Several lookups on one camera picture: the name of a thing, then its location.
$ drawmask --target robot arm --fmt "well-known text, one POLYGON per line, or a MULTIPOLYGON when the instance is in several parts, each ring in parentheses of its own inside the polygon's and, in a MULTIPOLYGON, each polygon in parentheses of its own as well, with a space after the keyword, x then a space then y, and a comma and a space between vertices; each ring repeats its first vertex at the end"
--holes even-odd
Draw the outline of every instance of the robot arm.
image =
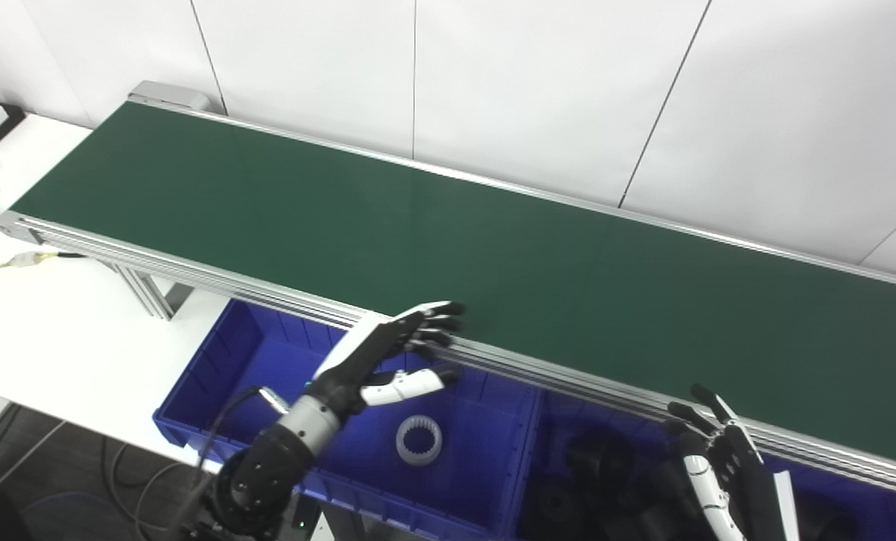
POLYGON ((695 408, 669 403, 682 421, 667 423, 692 490, 719 541, 798 541, 789 472, 772 473, 746 426, 718 394, 692 386, 692 394, 716 414, 709 422, 695 408))
POLYGON ((368 314, 331 350, 313 380, 275 424, 225 462, 211 491, 210 512, 232 533, 263 538, 279 523, 294 485, 351 415, 367 405, 396 403, 458 380, 457 367, 435 365, 406 373, 374 373, 404 350, 434 357, 450 346, 465 308, 455 302, 420 304, 387 319, 368 314))

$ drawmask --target aluminum frame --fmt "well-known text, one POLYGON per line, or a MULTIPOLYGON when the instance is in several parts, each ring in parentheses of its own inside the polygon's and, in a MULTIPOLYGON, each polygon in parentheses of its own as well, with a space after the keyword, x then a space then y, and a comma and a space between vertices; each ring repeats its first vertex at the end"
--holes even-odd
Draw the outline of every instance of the aluminum frame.
MULTIPOLYGON (((583 209, 592 210, 607 215, 620 216, 620 218, 633 219, 636 222, 647 223, 664 227, 666 229, 687 233, 709 240, 717 240, 720 243, 731 246, 744 247, 763 253, 786 257, 803 263, 818 264, 844 273, 857 274, 861 277, 881 280, 896 285, 896 275, 882 273, 882 271, 870 268, 858 267, 854 264, 844 264, 840 261, 832 261, 820 257, 811 256, 795 251, 776 249, 773 246, 765 246, 761 243, 752 243, 748 240, 736 239, 719 233, 713 233, 703 229, 679 225, 664 219, 656 219, 651 216, 640 215, 630 211, 620 210, 611 206, 601 205, 581 199, 569 198, 564 195, 551 194, 510 183, 490 179, 487 177, 466 174, 451 168, 442 168, 438 165, 424 164, 414 160, 390 156, 370 150, 362 150, 358 147, 350 147, 346 144, 336 144, 331 141, 311 138, 303 134, 295 134, 289 131, 276 130, 269 127, 229 119, 227 116, 219 116, 215 113, 205 113, 200 110, 190 110, 185 107, 176 107, 166 103, 149 103, 131 98, 129 101, 137 101, 148 107, 172 110, 175 113, 189 114, 221 123, 240 126, 263 133, 275 134, 280 137, 294 138, 306 143, 319 144, 324 147, 352 152, 365 157, 417 168, 421 171, 434 172, 462 181, 475 182, 494 188, 506 189, 517 194, 530 195, 535 198, 543 198, 551 201, 567 204, 583 209)), ((251 302, 282 312, 287 312, 302 318, 312 319, 315 322, 325 323, 335 328, 348 329, 354 322, 365 314, 365 310, 342 302, 331 301, 318 295, 307 294, 271 282, 246 277, 246 275, 232 273, 229 270, 212 267, 209 264, 201 264, 196 261, 172 256, 156 250, 145 249, 121 240, 111 239, 95 233, 73 227, 48 222, 48 220, 36 219, 33 216, 12 216, 14 229, 28 230, 35 233, 35 237, 43 242, 91 255, 102 261, 110 261, 115 266, 132 268, 140 273, 159 275, 180 284, 216 292, 239 301, 251 302)), ((639 415, 650 420, 661 421, 668 418, 665 405, 672 397, 665 394, 653 393, 644 389, 619 383, 607 378, 592 376, 579 370, 562 367, 544 360, 529 357, 515 352, 508 352, 485 343, 476 343, 468 340, 459 340, 452 349, 442 350, 445 359, 453 360, 467 366, 478 367, 490 373, 498 373, 519 381, 523 381, 544 389, 568 394, 568 396, 582 398, 589 403, 606 405, 621 411, 639 415)), ((830 442, 813 438, 804 434, 796 434, 785 428, 774 427, 753 420, 746 420, 750 424, 753 438, 758 445, 772 455, 788 458, 829 472, 839 473, 841 476, 859 479, 877 486, 896 491, 896 461, 871 455, 866 452, 858 452, 846 446, 840 446, 830 442)))

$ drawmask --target white wall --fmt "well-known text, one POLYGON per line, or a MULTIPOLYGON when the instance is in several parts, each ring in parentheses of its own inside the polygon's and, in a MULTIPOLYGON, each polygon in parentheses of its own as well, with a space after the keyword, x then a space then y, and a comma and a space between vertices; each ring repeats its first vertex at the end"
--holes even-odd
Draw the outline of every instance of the white wall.
POLYGON ((177 83, 241 119, 896 271, 896 0, 706 6, 0 0, 0 98, 96 125, 140 80, 177 83))

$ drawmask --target blue plastic bin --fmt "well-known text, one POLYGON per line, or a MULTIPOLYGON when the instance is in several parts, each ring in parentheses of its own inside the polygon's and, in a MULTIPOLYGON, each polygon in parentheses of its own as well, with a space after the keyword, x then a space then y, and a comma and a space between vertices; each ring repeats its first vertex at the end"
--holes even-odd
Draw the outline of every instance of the blue plastic bin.
MULTIPOLYGON (((294 401, 341 331, 232 301, 153 418, 176 445, 200 449, 222 405, 241 389, 267 385, 294 401)), ((427 365, 413 355, 383 370, 427 365)), ((513 537, 534 439, 540 391, 478 370, 458 384, 352 417, 300 489, 417 534, 445 541, 513 537), (441 455, 428 466, 404 464, 398 425, 411 415, 441 426, 441 455)), ((276 414, 256 398, 229 415, 209 456, 225 459, 252 441, 276 414)))
MULTIPOLYGON (((571 477, 565 447, 571 438, 593 427, 612 428, 627 437, 636 455, 633 478, 669 459, 664 442, 670 438, 657 422, 546 392, 541 398, 537 437, 528 446, 529 477, 542 473, 571 477)), ((772 470, 789 470, 796 491, 829 497, 853 512, 859 521, 860 541, 896 541, 896 493, 771 456, 765 462, 772 470)))

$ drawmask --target conveyor belt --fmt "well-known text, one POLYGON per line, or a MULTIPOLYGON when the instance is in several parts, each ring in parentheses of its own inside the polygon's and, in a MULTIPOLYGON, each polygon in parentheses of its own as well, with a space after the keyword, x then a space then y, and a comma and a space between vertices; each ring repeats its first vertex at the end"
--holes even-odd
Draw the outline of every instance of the conveyor belt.
POLYGON ((12 210, 64 249, 339 328, 457 299, 462 362, 650 418, 700 381, 772 452, 896 489, 888 274, 131 102, 12 210))

